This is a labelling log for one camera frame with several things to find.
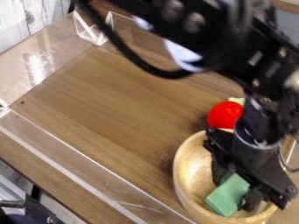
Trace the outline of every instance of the black wire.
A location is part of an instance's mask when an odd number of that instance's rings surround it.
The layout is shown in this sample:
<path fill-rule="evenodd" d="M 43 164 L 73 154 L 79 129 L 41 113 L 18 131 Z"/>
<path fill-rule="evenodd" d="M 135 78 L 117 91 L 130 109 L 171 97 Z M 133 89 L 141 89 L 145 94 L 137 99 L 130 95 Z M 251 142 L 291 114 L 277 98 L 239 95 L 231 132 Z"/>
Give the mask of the black wire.
<path fill-rule="evenodd" d="M 125 40 L 119 37 L 119 35 L 113 31 L 113 28 L 106 23 L 106 19 L 102 17 L 98 10 L 95 10 L 95 8 L 91 6 L 90 0 L 75 1 L 78 2 L 82 10 L 94 20 L 95 24 L 98 25 L 98 28 L 105 32 L 106 36 L 110 38 L 110 41 L 115 45 L 117 49 L 143 70 L 146 70 L 150 74 L 167 79 L 181 79 L 193 74 L 193 72 L 186 71 L 183 69 L 177 71 L 165 71 L 161 68 L 149 64 L 149 62 L 145 61 L 141 56 L 134 52 L 134 50 L 127 46 Z"/>

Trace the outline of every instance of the green block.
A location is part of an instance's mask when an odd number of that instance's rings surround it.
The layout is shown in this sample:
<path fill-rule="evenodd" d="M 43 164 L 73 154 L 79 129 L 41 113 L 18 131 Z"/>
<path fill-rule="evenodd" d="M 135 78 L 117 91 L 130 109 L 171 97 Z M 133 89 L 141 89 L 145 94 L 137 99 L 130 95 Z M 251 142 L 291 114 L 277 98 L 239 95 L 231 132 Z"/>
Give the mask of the green block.
<path fill-rule="evenodd" d="M 214 190 L 206 203 L 217 214 L 230 217 L 239 210 L 239 203 L 249 193 L 249 182 L 235 173 Z"/>

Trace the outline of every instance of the white wall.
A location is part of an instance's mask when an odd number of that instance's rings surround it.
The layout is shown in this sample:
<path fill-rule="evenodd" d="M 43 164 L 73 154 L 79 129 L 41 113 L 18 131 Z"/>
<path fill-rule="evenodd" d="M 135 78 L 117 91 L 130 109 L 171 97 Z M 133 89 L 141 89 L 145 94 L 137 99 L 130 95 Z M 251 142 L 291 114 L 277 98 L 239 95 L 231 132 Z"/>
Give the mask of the white wall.
<path fill-rule="evenodd" d="M 71 0 L 0 0 L 0 53 L 67 15 Z"/>

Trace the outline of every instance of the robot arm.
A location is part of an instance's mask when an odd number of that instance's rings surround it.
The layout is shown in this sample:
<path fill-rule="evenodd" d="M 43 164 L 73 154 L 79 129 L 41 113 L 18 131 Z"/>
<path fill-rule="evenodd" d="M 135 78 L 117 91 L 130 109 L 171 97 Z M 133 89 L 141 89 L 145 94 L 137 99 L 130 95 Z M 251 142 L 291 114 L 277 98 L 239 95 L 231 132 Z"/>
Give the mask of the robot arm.
<path fill-rule="evenodd" d="M 245 88 L 247 102 L 235 133 L 209 128 L 206 148 L 214 157 L 214 181 L 237 172 L 251 184 L 245 208 L 271 200 L 282 209 L 297 187 L 282 166 L 281 142 L 299 130 L 299 49 L 277 26 L 267 0 L 109 0 L 151 27 L 151 32 L 191 50 L 191 67 L 214 70 Z M 150 73 L 182 78 L 146 63 L 127 48 L 90 5 L 78 0 L 121 52 Z"/>

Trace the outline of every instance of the red ball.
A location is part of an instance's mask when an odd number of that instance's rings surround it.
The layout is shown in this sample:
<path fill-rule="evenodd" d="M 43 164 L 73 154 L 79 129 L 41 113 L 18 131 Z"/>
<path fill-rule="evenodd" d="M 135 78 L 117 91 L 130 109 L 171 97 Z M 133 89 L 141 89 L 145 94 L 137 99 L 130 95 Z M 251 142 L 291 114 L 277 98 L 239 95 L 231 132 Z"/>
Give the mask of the red ball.
<path fill-rule="evenodd" d="M 219 129 L 234 129 L 243 107 L 234 101 L 218 103 L 209 114 L 209 125 Z"/>

